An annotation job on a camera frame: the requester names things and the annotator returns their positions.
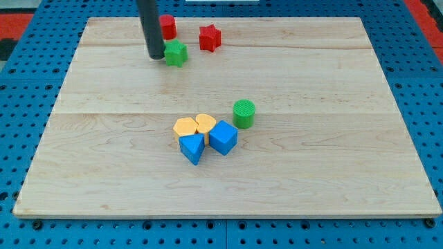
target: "toy block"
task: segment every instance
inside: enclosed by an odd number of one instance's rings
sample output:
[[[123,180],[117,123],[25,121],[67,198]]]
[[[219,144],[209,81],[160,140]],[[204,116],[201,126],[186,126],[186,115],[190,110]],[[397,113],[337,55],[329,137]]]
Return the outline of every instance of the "toy block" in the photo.
[[[179,118],[172,130],[174,131],[174,139],[178,141],[182,136],[195,134],[197,132],[197,123],[192,118]]]
[[[168,66],[182,67],[188,60],[188,47],[178,39],[165,43],[165,58]]]
[[[172,15],[161,15],[159,19],[163,38],[166,40],[174,39],[177,36],[175,18]]]
[[[200,50],[214,52],[216,47],[222,45],[222,32],[217,30],[214,24],[207,27],[200,27]]]
[[[255,105],[250,100],[238,100],[233,107],[233,124],[238,129],[254,125]]]
[[[222,120],[209,131],[209,145],[225,156],[237,144],[237,137],[237,129]]]
[[[179,138],[180,151],[193,165],[199,164],[200,157],[205,148],[204,135],[194,134]]]
[[[195,121],[197,121],[198,124],[197,132],[204,135],[205,145],[209,145],[209,131],[214,128],[217,121],[208,114],[197,115],[197,117],[195,117]]]

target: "black cylinder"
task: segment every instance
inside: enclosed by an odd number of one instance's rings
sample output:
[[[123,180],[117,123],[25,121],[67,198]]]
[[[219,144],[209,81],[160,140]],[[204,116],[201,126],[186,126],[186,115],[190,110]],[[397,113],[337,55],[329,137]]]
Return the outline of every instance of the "black cylinder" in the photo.
[[[147,51],[152,59],[165,57],[165,42],[161,34],[156,0],[137,0]]]

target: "yellow hexagonal block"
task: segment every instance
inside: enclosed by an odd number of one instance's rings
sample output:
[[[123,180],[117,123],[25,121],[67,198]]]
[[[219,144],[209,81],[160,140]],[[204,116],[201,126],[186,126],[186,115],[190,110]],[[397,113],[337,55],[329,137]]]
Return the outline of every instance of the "yellow hexagonal block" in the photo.
[[[217,124],[217,121],[215,118],[211,117],[208,114],[199,114],[197,117],[195,117],[195,120],[197,121],[197,132],[202,133],[205,138],[205,145],[209,144],[209,131],[212,130]]]
[[[197,123],[192,118],[179,118],[175,122],[174,127],[174,138],[179,141],[181,136],[189,136],[197,132]]]

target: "red surface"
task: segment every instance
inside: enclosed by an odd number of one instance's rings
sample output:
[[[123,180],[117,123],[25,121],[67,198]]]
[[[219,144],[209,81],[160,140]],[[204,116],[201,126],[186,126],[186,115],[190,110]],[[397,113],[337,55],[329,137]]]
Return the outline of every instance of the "red surface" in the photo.
[[[177,36],[177,28],[175,27],[175,19],[172,15],[160,16],[161,33],[164,39],[174,39]]]
[[[404,0],[404,2],[422,29],[429,44],[434,48],[440,62],[443,63],[443,33],[438,30],[437,23],[429,15],[428,8],[420,0]]]
[[[0,14],[0,39],[18,41],[34,14]]]
[[[217,30],[214,24],[207,27],[200,27],[200,50],[214,52],[216,47],[222,45],[222,32]]]

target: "wood grain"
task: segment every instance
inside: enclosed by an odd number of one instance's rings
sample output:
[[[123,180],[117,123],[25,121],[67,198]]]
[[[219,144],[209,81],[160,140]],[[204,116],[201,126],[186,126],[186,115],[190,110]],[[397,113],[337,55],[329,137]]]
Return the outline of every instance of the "wood grain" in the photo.
[[[222,46],[199,50],[199,26]],[[49,219],[358,219],[438,216],[360,19],[177,19],[183,68],[150,61],[136,18],[92,18],[14,208]],[[172,126],[255,124],[195,167]]]

